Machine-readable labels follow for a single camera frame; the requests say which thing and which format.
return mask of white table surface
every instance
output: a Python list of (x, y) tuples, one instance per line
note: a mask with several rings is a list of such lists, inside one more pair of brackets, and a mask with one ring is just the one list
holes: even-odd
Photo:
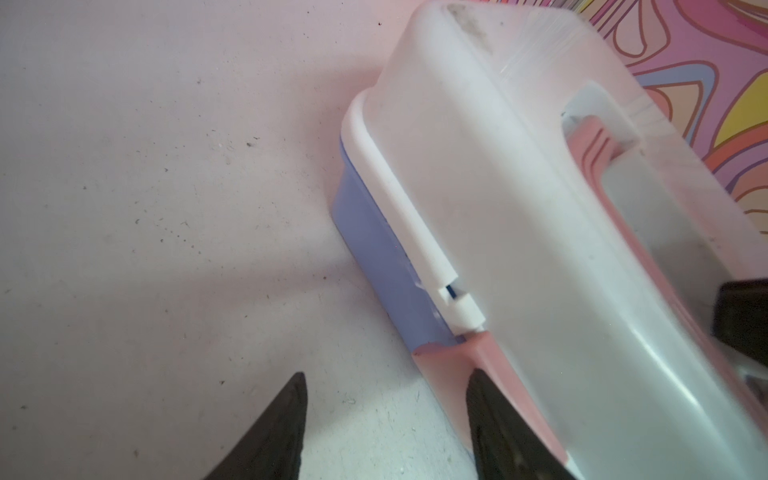
[(298, 370), (301, 478), (475, 477), (329, 216), (417, 3), (0, 3), (0, 477), (201, 478)]

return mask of stained white surface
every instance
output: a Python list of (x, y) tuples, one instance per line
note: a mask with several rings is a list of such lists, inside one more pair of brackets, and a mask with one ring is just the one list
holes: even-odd
[(416, 3), (0, 4), (0, 477), (201, 478), (297, 370), (303, 479), (474, 477), (329, 216)]

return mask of colorful swirl pattern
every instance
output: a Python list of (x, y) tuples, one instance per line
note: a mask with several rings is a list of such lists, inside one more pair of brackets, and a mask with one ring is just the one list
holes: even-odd
[(768, 240), (766, 0), (508, 3), (587, 19)]

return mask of black object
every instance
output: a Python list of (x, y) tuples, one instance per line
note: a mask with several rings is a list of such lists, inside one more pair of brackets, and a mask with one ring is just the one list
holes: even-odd
[(306, 406), (306, 379), (298, 372), (204, 480), (298, 480)]
[(712, 333), (768, 366), (768, 279), (724, 283), (717, 294)]
[(467, 410), (479, 480), (574, 480), (480, 369), (469, 377)]

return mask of colorful patterned mat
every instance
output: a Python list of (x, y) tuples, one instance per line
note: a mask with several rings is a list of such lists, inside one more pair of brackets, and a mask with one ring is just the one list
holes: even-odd
[(768, 0), (508, 2), (594, 25), (768, 240)]

